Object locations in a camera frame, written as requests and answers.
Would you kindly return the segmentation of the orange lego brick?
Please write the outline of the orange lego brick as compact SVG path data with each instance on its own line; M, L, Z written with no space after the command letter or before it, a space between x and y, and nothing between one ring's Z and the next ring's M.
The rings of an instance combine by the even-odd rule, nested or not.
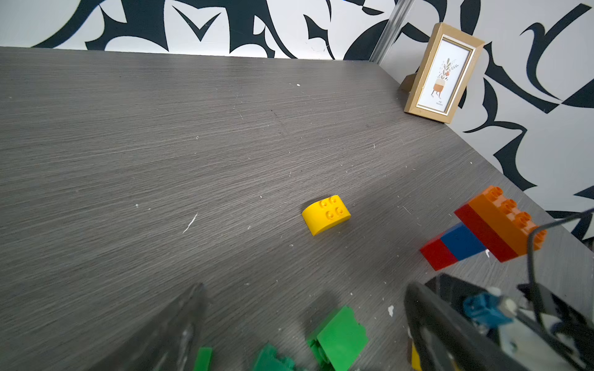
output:
M526 255L528 235L538 225L500 187L489 186L468 205L518 256Z

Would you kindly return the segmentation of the blue square lego brick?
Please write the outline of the blue square lego brick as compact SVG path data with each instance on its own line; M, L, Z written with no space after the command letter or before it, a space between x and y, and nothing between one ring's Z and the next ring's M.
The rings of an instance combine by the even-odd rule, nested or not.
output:
M456 224L444 232L440 240L458 261L463 261L487 248L463 223Z

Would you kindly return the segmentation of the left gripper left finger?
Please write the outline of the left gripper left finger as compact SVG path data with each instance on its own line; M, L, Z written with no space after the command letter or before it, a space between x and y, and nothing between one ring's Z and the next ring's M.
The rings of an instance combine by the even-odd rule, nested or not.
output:
M91 370L192 370L207 309L203 284L193 284Z

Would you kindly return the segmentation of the light green square lego brick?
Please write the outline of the light green square lego brick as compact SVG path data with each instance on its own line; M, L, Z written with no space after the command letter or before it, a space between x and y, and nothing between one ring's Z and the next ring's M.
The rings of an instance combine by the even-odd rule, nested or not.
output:
M306 338L321 370L348 370L368 342L365 327L348 306L332 312Z

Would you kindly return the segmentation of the red long lego brick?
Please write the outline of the red long lego brick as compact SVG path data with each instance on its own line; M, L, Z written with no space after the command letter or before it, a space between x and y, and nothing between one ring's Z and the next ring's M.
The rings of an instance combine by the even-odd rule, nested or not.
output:
M454 213L499 262L504 263L518 257L518 254L469 204L462 205Z

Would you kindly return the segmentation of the red square lego brick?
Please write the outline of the red square lego brick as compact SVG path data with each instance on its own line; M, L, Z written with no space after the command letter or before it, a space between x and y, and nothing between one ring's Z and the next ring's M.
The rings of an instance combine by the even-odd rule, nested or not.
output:
M441 237L433 238L420 249L420 252L435 271L440 271L458 262Z

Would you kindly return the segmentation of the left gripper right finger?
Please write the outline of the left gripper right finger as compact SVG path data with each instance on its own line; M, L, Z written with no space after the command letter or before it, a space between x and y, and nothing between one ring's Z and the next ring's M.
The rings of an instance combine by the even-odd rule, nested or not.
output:
M449 354L461 370L525 369L421 283L407 285L405 314L423 370L452 366Z

